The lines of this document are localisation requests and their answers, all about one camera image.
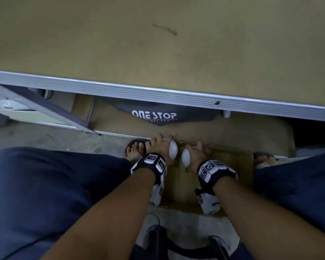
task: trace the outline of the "navy blue pants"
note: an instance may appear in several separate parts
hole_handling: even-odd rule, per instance
[[[0,259],[35,260],[92,205],[130,175],[131,163],[108,155],[18,147],[0,150]],[[255,172],[254,188],[325,232],[325,155]],[[133,257],[146,259],[138,246]],[[241,245],[231,259],[249,259]]]

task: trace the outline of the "metal frame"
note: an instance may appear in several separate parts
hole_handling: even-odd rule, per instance
[[[325,121],[325,107],[0,71],[0,84]]]
[[[63,121],[66,125],[73,126],[85,132],[97,134],[95,131],[88,128],[87,121],[69,113],[42,96],[30,91],[26,87],[0,84],[0,98],[14,100],[31,109]]]

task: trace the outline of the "black bag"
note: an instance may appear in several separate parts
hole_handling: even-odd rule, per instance
[[[112,97],[101,97],[101,99],[117,110],[131,113],[157,126],[178,122],[210,121],[221,112],[218,109],[204,109],[133,99]]]

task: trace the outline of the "flip-flop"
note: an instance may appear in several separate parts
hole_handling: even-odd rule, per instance
[[[144,146],[144,153],[143,153],[143,156],[145,156],[146,155],[146,152],[147,152],[147,149],[146,149],[146,141],[148,141],[148,140],[143,140],[143,139],[134,139],[134,140],[132,140],[132,141],[130,141],[129,142],[129,144],[125,147],[125,150],[124,150],[124,154],[126,153],[126,149],[128,148],[128,147],[132,147],[132,145],[134,145],[135,144],[135,142],[137,142],[138,144],[140,144],[140,143],[143,143],[143,146]],[[130,158],[128,158],[128,160],[129,161],[136,161],[136,160],[139,160],[140,158],[142,158],[143,157],[138,151],[137,152],[135,152]]]

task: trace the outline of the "leg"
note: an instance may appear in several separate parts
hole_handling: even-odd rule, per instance
[[[130,175],[130,162],[108,155],[36,148],[0,151],[0,259],[36,239],[67,230]],[[60,235],[12,259],[39,259]]]

